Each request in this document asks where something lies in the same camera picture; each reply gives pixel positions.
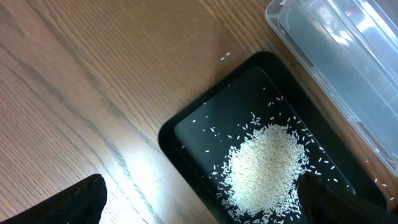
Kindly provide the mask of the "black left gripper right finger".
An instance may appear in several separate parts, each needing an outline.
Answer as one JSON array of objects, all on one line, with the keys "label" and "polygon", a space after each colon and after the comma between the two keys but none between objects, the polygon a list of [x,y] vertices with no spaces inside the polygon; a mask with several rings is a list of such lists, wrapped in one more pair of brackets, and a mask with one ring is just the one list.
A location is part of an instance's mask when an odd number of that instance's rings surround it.
[{"label": "black left gripper right finger", "polygon": [[397,223],[397,215],[312,174],[298,179],[297,193],[309,224]]}]

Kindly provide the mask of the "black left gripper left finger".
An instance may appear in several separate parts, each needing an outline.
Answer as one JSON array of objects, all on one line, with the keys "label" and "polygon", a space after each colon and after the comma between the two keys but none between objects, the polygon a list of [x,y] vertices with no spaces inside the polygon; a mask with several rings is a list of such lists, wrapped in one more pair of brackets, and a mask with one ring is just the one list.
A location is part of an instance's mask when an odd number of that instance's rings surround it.
[{"label": "black left gripper left finger", "polygon": [[2,224],[98,224],[107,201],[102,175],[93,174]]}]

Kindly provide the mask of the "pile of rice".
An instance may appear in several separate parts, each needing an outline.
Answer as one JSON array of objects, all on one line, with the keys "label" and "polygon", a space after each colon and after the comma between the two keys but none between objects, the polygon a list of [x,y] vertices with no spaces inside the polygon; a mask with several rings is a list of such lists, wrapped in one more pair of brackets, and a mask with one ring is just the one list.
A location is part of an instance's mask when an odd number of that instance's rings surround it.
[{"label": "pile of rice", "polygon": [[180,150],[229,223],[303,223],[298,179],[346,181],[284,97],[228,86],[174,127]]}]

